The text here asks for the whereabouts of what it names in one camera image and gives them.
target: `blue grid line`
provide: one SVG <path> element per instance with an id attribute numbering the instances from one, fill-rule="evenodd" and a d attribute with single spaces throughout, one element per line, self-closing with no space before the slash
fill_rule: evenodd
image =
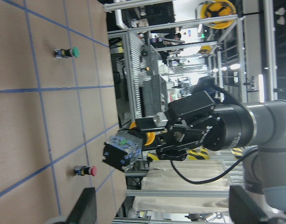
<path id="1" fill-rule="evenodd" d="M 91 11 L 90 11 L 90 3 L 88 0 L 87 0 L 87 8 L 88 8 L 88 15 L 89 15 L 91 37 L 94 39 L 93 25 L 92 25 Z M 100 85 L 100 74 L 98 71 L 98 63 L 97 63 L 97 56 L 96 56 L 96 50 L 95 50 L 95 44 L 94 43 L 93 43 L 93 51 L 94 51 L 94 60 L 95 60 L 95 64 L 96 64 L 96 72 L 97 72 L 97 77 L 98 77 L 98 84 Z M 104 128 L 106 128 L 105 117 L 104 117 L 104 107 L 103 107 L 102 100 L 100 100 L 100 105 L 101 105 L 101 109 L 102 109 L 103 126 L 104 126 Z M 113 183 L 112 175 L 111 175 L 111 183 L 112 183 L 112 192 L 113 192 L 113 198 L 114 198 L 114 207 L 115 207 L 115 211 L 117 211 L 116 196 L 115 196 L 115 190 L 114 190 L 114 183 Z"/>
<path id="2" fill-rule="evenodd" d="M 102 188 L 102 186 L 108 181 L 108 179 L 112 176 L 115 169 L 113 169 L 110 174 L 105 178 L 105 180 L 101 183 L 101 185 L 96 189 L 96 193 L 99 192 L 99 190 Z"/>
<path id="3" fill-rule="evenodd" d="M 20 92 L 49 92 L 49 91 L 63 91 L 63 90 L 84 90 L 97 88 L 111 88 L 113 85 L 99 85 L 99 86 L 72 86 L 72 87 L 49 87 L 49 88 L 26 88 L 26 89 L 9 89 L 0 90 L 0 93 L 20 93 Z"/>
<path id="4" fill-rule="evenodd" d="M 86 38 L 86 39 L 88 39 L 88 40 L 91 40 L 91 41 L 93 41 L 93 42 L 95 42 L 95 43 L 98 43 L 98 44 L 100 44 L 100 45 L 102 45 L 102 46 L 104 46 L 104 47 L 109 48 L 108 45 L 106 45 L 106 44 L 104 44 L 104 43 L 102 43 L 102 42 L 99 42 L 99 41 L 97 41 L 97 40 L 95 40 L 95 39 L 93 39 L 93 38 L 90 38 L 89 36 L 86 36 L 86 35 L 84 35 L 84 34 L 78 32 L 78 31 L 76 31 L 76 30 L 74 30 L 74 29 L 71 29 L 71 28 L 69 28 L 69 27 L 67 27 L 67 26 L 65 26 L 65 25 L 63 25 L 63 24 L 61 24 L 61 23 L 58 23 L 58 22 L 56 22 L 56 21 L 54 21 L 54 20 L 51 20 L 50 18 L 47 18 L 47 17 L 45 17 L 45 16 L 43 16 L 43 15 L 37 13 L 37 12 L 34 12 L 34 11 L 28 9 L 27 7 L 20 6 L 20 5 L 18 5 L 17 3 L 12 2 L 12 1 L 10 1 L 10 0 L 1 0 L 1 1 L 3 1 L 3 2 L 5 2 L 5 3 L 8 3 L 8 4 L 12 5 L 12 6 L 15 6 L 15 7 L 17 7 L 17 8 L 20 8 L 20 9 L 22 9 L 22 10 L 25 10 L 26 12 L 28 12 L 28 13 L 30 13 L 30 14 L 33 14 L 33 15 L 35 15 L 35 16 L 38 16 L 39 18 L 42 18 L 42 19 L 44 19 L 44 20 L 46 20 L 46 21 L 48 21 L 48 22 L 51 22 L 51 23 L 53 23 L 53 24 L 59 26 L 59 27 L 62 27 L 62 28 L 67 29 L 67 30 L 69 30 L 69 31 L 71 31 L 71 32 L 74 32 L 75 34 L 78 34 L 78 35 L 80 35 L 80 36 L 82 36 L 82 37 L 84 37 L 84 38 Z"/>
<path id="5" fill-rule="evenodd" d="M 25 9 L 27 9 L 26 0 L 24 0 L 23 3 L 25 6 Z M 35 68 L 37 86 L 38 86 L 38 88 L 40 88 L 41 85 L 40 85 L 40 78 L 39 78 L 39 72 L 38 72 L 38 67 L 37 67 L 36 53 L 35 53 L 35 47 L 34 47 L 34 43 L 33 43 L 33 36 L 32 36 L 32 32 L 31 32 L 31 24 L 30 24 L 30 20 L 29 20 L 29 14 L 28 14 L 27 10 L 25 10 L 25 14 L 26 14 L 26 21 L 27 21 L 29 38 L 30 38 L 30 44 L 31 44 L 31 49 L 32 49 L 32 56 L 33 56 L 33 63 L 34 63 L 34 68 Z M 53 158 L 52 158 L 52 153 L 51 153 L 51 148 L 50 148 L 50 138 L 49 138 L 47 123 L 46 123 L 45 109 L 44 109 L 43 97 L 42 97 L 41 91 L 39 91 L 39 97 L 40 97 L 41 110 L 42 110 L 42 114 L 43 114 L 43 123 L 44 123 L 45 135 L 46 135 L 46 139 L 47 139 L 49 156 L 50 156 L 50 161 L 52 162 Z M 61 212 L 61 208 L 60 208 L 59 193 L 58 193 L 58 189 L 57 189 L 57 181 L 56 181 L 55 169 L 54 169 L 53 165 L 51 166 L 51 169 L 52 169 L 52 176 L 53 176 L 54 188 L 55 188 L 55 193 L 56 193 L 58 213 L 59 213 L 59 215 L 61 215 L 62 212 Z"/>
<path id="6" fill-rule="evenodd" d="M 113 175 L 111 175 L 111 183 L 112 183 L 112 191 L 113 191 L 113 196 L 114 196 L 115 211 L 117 212 L 117 205 L 116 205 L 116 196 L 115 196 L 115 190 L 114 190 Z"/>
<path id="7" fill-rule="evenodd" d="M 99 133 L 98 135 L 94 136 L 93 138 L 91 138 L 90 140 L 87 141 L 87 144 L 91 141 L 93 141 L 94 139 L 98 138 L 99 136 L 101 136 L 102 134 L 104 134 L 105 132 L 111 130 L 113 127 L 115 127 L 118 124 L 115 124 L 111 127 L 109 127 L 107 130 Z M 70 154 L 76 152 L 78 149 L 82 148 L 85 144 L 81 144 L 79 146 L 77 146 L 76 148 L 74 148 L 73 150 L 67 152 L 66 154 L 62 155 L 61 157 L 55 159 L 54 161 L 52 161 L 51 163 L 47 164 L 46 166 L 40 168 L 39 170 L 35 171 L 34 173 L 30 174 L 29 176 L 23 178 L 22 180 L 18 181 L 17 183 L 13 184 L 12 186 L 8 187 L 7 189 L 3 190 L 2 192 L 0 192 L 0 197 L 2 197 L 3 195 L 5 195 L 6 193 L 12 191 L 13 189 L 17 188 L 18 186 L 20 186 L 21 184 L 23 184 L 24 182 L 28 181 L 29 179 L 31 179 L 32 177 L 40 174 L 41 172 L 45 171 L 47 168 L 55 165 L 57 162 L 61 161 L 62 159 L 64 159 L 65 157 L 69 156 Z"/>
<path id="8" fill-rule="evenodd" d="M 63 0 L 62 2 L 63 2 L 63 7 L 64 7 L 66 25 L 67 25 L 67 27 L 69 27 L 66 2 L 65 2 L 65 0 Z M 68 34 L 69 46 L 70 46 L 70 48 L 72 48 L 72 39 L 71 39 L 71 35 L 70 35 L 70 31 L 69 30 L 67 30 L 67 34 Z M 73 74 L 74 74 L 74 80 L 76 82 L 76 86 L 79 86 L 79 84 L 78 84 L 78 77 L 77 77 L 77 70 L 76 70 L 76 64 L 75 64 L 74 58 L 72 58 L 72 67 L 73 67 Z M 81 106 L 81 99 L 80 99 L 79 89 L 77 89 L 77 96 L 78 96 L 78 105 L 79 105 L 79 113 L 80 113 L 80 118 L 81 118 L 83 139 L 84 139 L 84 144 L 85 144 L 86 161 L 87 161 L 87 166 L 90 166 L 89 155 L 88 155 L 88 148 L 87 148 L 87 144 L 86 144 L 84 118 L 83 118 L 83 111 L 82 111 L 82 106 Z M 88 178 L 89 178 L 89 182 L 90 182 L 90 187 L 92 187 L 93 186 L 92 178 L 90 176 Z"/>

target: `yellow wheel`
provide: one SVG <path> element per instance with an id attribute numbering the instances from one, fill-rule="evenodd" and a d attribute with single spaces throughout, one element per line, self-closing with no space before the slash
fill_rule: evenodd
<path id="1" fill-rule="evenodd" d="M 134 127 L 137 127 L 135 121 L 130 124 L 129 128 L 132 129 Z M 147 136 L 147 140 L 146 140 L 145 146 L 148 146 L 154 141 L 154 139 L 156 138 L 156 134 L 154 132 L 148 132 L 146 133 L 146 136 Z"/>
<path id="2" fill-rule="evenodd" d="M 201 8 L 201 18 L 212 18 L 225 15 L 236 14 L 235 6 L 228 0 L 214 0 L 215 2 L 204 4 Z M 214 29 L 224 29 L 229 27 L 233 23 L 233 20 L 211 22 L 208 25 Z"/>

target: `white fabric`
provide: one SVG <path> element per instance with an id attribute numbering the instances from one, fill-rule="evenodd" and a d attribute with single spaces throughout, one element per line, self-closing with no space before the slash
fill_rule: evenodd
<path id="1" fill-rule="evenodd" d="M 175 161 L 182 175 L 192 181 L 213 178 L 224 171 L 221 161 L 197 160 Z M 171 167 L 170 161 L 153 161 L 142 180 L 142 190 L 204 190 L 228 191 L 229 180 L 224 177 L 215 182 L 194 185 L 184 181 Z M 169 213 L 213 213 L 228 211 L 227 198 L 206 197 L 145 197 L 136 196 L 133 208 L 136 211 L 152 210 Z"/>

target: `yellow and black striped tape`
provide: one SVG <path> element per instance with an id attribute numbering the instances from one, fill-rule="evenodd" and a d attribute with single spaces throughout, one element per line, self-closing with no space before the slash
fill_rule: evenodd
<path id="1" fill-rule="evenodd" d="M 196 149 L 190 149 L 188 151 L 188 159 L 190 160 L 209 160 L 210 157 L 206 148 L 202 148 L 199 152 Z"/>
<path id="2" fill-rule="evenodd" d="M 150 157 L 152 160 L 159 160 L 156 153 L 147 153 L 147 156 Z"/>
<path id="3" fill-rule="evenodd" d="M 232 148 L 231 152 L 236 159 L 239 159 L 244 153 L 241 148 Z"/>

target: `yellow cable reel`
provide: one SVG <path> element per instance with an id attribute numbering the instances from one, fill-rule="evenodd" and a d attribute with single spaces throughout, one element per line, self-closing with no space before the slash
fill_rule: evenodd
<path id="1" fill-rule="evenodd" d="M 132 129 L 134 127 L 137 127 L 135 121 L 130 124 L 129 128 Z M 146 136 L 147 136 L 147 140 L 146 140 L 145 146 L 148 146 L 154 141 L 154 139 L 156 138 L 156 134 L 154 132 L 148 132 L 146 133 Z"/>
<path id="2" fill-rule="evenodd" d="M 202 19 L 233 14 L 236 14 L 236 8 L 228 0 L 214 0 L 211 3 L 204 4 L 200 12 Z M 233 21 L 234 20 L 211 22 L 210 25 L 207 26 L 214 29 L 224 29 L 229 27 Z"/>
<path id="3" fill-rule="evenodd" d="M 202 46 L 198 51 L 198 54 L 210 54 L 212 48 L 210 46 Z"/>

